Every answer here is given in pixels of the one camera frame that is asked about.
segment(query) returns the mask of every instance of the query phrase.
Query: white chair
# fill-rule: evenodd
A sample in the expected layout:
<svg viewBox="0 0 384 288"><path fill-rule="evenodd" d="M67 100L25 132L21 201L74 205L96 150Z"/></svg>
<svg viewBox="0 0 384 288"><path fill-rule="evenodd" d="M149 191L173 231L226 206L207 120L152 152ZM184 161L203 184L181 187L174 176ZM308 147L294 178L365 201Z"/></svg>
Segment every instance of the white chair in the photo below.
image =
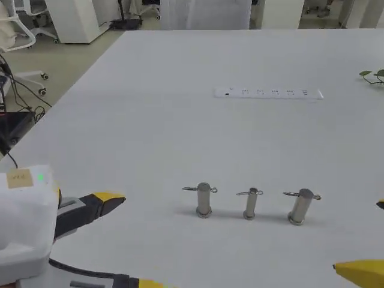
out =
<svg viewBox="0 0 384 288"><path fill-rule="evenodd" d="M19 19L19 16L16 13L14 1L13 0L1 0L1 2L7 8L9 17L0 18L0 23L4 23L4 22L12 23L15 26L17 26L19 29L21 29L22 33L16 34L17 37L16 37L16 40L15 40L14 45L12 47L4 47L4 46L1 47L0 46L0 50L3 52L10 52L10 51L15 51L15 50L20 50L20 49L31 47L33 44L36 43L36 37ZM41 76L41 78L43 78L44 80L47 80L49 78L48 74L46 74L42 71L31 71L31 72L15 73L13 76L18 81L29 82L29 83L32 83L34 85L37 85L39 87L38 93L41 96L46 95L46 92L47 92L46 87L42 83L33 81L33 80L29 79L28 77Z"/></svg>
<svg viewBox="0 0 384 288"><path fill-rule="evenodd" d="M157 19L160 19L160 1L159 0L143 0L143 6L142 10L140 12L140 17L143 16L143 14L154 11L156 12Z"/></svg>
<svg viewBox="0 0 384 288"><path fill-rule="evenodd" d="M162 0L163 30L249 29L252 0Z"/></svg>
<svg viewBox="0 0 384 288"><path fill-rule="evenodd" d="M46 24L49 22L49 12L45 2L36 2L31 4L32 0L15 0L15 6L17 12L24 12L28 16L32 17L34 28L31 29L31 32L37 36L40 34L46 35L53 38L54 43L59 43L58 36L54 27L41 27L38 23L38 19L43 15L46 17Z"/></svg>

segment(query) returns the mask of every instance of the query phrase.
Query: plant leaf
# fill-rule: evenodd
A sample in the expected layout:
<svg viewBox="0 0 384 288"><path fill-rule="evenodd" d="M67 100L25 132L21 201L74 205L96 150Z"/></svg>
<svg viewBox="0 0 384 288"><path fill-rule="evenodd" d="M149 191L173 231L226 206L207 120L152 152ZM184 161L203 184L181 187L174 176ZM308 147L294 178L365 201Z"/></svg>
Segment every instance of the plant leaf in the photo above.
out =
<svg viewBox="0 0 384 288"><path fill-rule="evenodd" d="M366 75L368 75L368 74L371 74L372 73L372 71L370 71L370 70L365 70L365 71L361 71L360 73L359 73L359 75L360 76L366 76Z"/></svg>
<svg viewBox="0 0 384 288"><path fill-rule="evenodd" d="M379 76L379 77L384 77L384 70L381 69L381 70L379 70L376 74L377 74L377 76Z"/></svg>

